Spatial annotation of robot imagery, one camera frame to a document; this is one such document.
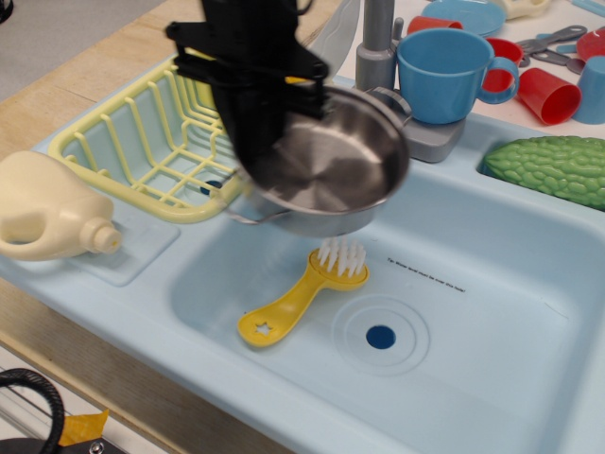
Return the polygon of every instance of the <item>white bristles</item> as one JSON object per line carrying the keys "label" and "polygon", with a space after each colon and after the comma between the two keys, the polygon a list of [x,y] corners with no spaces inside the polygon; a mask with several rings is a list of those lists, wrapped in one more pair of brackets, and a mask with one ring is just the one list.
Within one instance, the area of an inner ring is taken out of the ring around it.
{"label": "white bristles", "polygon": [[330,253],[330,238],[325,238],[321,242],[320,252],[318,253],[318,258],[320,259],[320,265],[323,266],[325,263],[325,259],[328,258],[328,254]]}
{"label": "white bristles", "polygon": [[363,246],[354,239],[351,245],[347,244],[347,237],[343,236],[340,241],[337,237],[326,238],[323,240],[318,253],[320,265],[325,265],[328,271],[331,271],[337,263],[337,275],[341,276],[348,270],[348,276],[353,277],[363,270],[366,260],[366,251]]}

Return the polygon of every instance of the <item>red cup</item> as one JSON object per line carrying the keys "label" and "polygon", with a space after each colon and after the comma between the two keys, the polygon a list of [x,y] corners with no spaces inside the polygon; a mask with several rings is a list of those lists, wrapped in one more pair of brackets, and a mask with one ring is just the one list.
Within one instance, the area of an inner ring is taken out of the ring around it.
{"label": "red cup", "polygon": [[424,30],[426,28],[460,28],[462,23],[459,21],[451,21],[449,19],[438,19],[437,17],[416,16],[407,26],[407,34],[415,31]]}
{"label": "red cup", "polygon": [[540,68],[531,68],[519,78],[519,98],[546,125],[558,125],[576,112],[581,90]]}
{"label": "red cup", "polygon": [[[486,38],[486,40],[492,45],[493,53],[496,57],[504,57],[519,66],[519,63],[523,59],[523,48],[519,44],[500,38]],[[509,88],[513,81],[514,78],[509,72],[502,69],[494,69],[489,71],[485,76],[483,89],[488,92],[502,92]]]}

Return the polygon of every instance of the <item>pan handle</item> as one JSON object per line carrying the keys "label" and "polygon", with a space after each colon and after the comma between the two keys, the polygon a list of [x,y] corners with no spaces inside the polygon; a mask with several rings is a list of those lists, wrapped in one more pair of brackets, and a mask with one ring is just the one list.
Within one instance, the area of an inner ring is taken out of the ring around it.
{"label": "pan handle", "polygon": [[236,211],[234,211],[231,208],[231,206],[229,206],[229,204],[221,197],[220,192],[218,192],[216,190],[211,190],[211,193],[212,193],[212,198],[216,201],[216,203],[218,203],[220,205],[221,210],[224,211],[225,214],[227,216],[229,216],[231,219],[236,220],[240,224],[260,225],[260,224],[264,224],[266,222],[271,222],[274,219],[281,218],[282,216],[287,215],[288,213],[291,212],[291,210],[284,210],[284,211],[280,211],[277,213],[272,213],[270,215],[265,216],[264,218],[250,219],[250,218],[246,218],[244,215],[241,215],[241,214],[237,213]]}

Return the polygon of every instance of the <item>drain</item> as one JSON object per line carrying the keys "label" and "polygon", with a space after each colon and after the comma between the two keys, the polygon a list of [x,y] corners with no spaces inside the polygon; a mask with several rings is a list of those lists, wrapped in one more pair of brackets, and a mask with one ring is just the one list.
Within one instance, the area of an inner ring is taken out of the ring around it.
{"label": "drain", "polygon": [[411,371],[426,357],[430,343],[421,315],[387,295],[368,295],[345,305],[335,317],[332,336],[350,364],[373,375]]}
{"label": "drain", "polygon": [[395,343],[395,332],[388,326],[379,324],[373,326],[366,333],[366,341],[368,344],[378,350],[385,350],[390,348]]}

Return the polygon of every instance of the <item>wooden countertop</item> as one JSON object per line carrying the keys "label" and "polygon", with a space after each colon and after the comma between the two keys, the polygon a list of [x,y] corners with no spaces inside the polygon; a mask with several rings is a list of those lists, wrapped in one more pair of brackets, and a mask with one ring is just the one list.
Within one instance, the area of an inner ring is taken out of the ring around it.
{"label": "wooden countertop", "polygon": [[[301,18],[309,43],[340,0]],[[31,149],[76,115],[174,53],[172,21],[202,18],[198,0],[166,0],[0,103],[0,159]],[[141,362],[0,280],[0,344],[169,452],[288,452]]]}

